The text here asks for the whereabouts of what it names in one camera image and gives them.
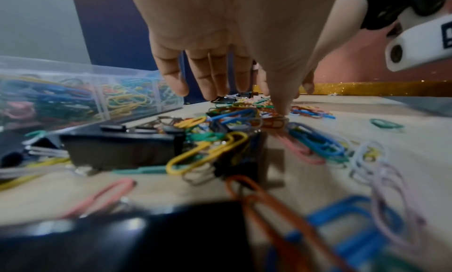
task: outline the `finger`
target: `finger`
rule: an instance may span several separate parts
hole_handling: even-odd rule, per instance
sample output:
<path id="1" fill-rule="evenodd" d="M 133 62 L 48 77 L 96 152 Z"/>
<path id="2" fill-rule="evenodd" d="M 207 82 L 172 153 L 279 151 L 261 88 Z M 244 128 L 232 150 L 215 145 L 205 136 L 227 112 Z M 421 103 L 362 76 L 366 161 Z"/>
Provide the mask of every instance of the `finger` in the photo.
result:
<path id="1" fill-rule="evenodd" d="M 179 96 L 188 95 L 188 85 L 182 78 L 179 68 L 178 57 L 180 51 L 164 47 L 155 41 L 151 33 L 149 34 L 149 41 L 151 43 L 151 51 L 152 56 L 154 56 L 155 64 L 169 87 Z"/>
<path id="2" fill-rule="evenodd" d="M 190 64 L 196 82 L 198 82 L 202 96 L 206 100 L 215 99 L 218 95 L 210 72 L 209 50 L 187 50 L 186 53 L 188 63 Z"/>
<path id="3" fill-rule="evenodd" d="M 250 88 L 252 66 L 253 59 L 250 57 L 245 47 L 234 46 L 235 85 L 239 92 L 247 91 Z"/>
<path id="4" fill-rule="evenodd" d="M 270 95 L 270 91 L 268 90 L 267 85 L 267 73 L 264 71 L 264 69 L 262 69 L 260 65 L 258 69 L 258 85 L 265 96 Z"/>
<path id="5" fill-rule="evenodd" d="M 218 96 L 225 96 L 229 93 L 226 58 L 228 50 L 229 46 L 223 46 L 209 52 L 210 71 Z"/>
<path id="6" fill-rule="evenodd" d="M 308 95 L 314 93 L 314 70 L 311 70 L 309 74 L 307 74 L 306 78 L 301 83 L 305 91 Z"/>

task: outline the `plastic container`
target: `plastic container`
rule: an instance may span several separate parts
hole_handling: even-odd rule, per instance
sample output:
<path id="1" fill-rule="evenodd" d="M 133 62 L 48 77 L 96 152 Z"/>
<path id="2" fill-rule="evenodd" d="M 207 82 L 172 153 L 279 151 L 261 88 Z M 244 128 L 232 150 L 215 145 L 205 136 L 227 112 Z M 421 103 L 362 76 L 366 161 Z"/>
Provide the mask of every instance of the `plastic container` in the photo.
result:
<path id="1" fill-rule="evenodd" d="M 54 130 L 184 103 L 158 71 L 0 56 L 0 128 Z"/>

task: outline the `wooden table surface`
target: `wooden table surface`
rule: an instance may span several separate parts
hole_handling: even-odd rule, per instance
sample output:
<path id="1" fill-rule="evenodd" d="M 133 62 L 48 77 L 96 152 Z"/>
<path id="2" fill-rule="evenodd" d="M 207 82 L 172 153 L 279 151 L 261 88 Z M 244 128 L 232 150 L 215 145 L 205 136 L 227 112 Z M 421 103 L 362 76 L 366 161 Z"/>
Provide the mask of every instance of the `wooden table surface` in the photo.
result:
<path id="1" fill-rule="evenodd" d="M 452 271 L 452 118 L 435 116 L 380 97 L 301 96 L 294 104 L 318 106 L 331 111 L 337 118 L 290 116 L 291 121 L 300 121 L 358 142 L 376 140 L 387 146 L 389 160 L 422 200 L 420 205 L 428 222 L 425 252 L 420 256 L 405 255 L 394 248 L 390 250 L 425 271 Z M 210 107 L 211 103 L 186 105 L 163 115 L 192 117 L 205 113 Z M 398 133 L 382 130 L 372 125 L 370 118 L 393 121 L 405 125 L 405 128 Z M 134 121 L 127 126 L 144 121 Z M 370 195 L 369 187 L 349 177 L 349 165 L 343 168 L 333 164 L 307 164 L 294 157 L 273 137 L 269 137 L 267 146 L 267 182 L 272 184 L 268 191 L 301 214 L 308 214 L 350 194 Z M 229 199 L 225 185 L 219 179 L 193 186 L 179 176 L 125 176 L 102 172 L 83 178 L 68 172 L 55 172 L 0 192 L 0 224 L 59 217 L 71 206 L 121 177 L 137 181 L 138 185 L 129 197 L 149 208 Z M 187 177 L 201 178 L 196 174 Z M 387 199 L 403 215 L 400 197 L 388 192 Z M 291 230 L 276 216 L 263 213 L 281 232 Z M 351 216 L 322 232 L 334 243 L 358 229 L 359 224 L 359 218 Z M 261 259 L 268 249 L 268 242 L 252 223 L 249 223 L 249 238 L 256 258 Z"/>

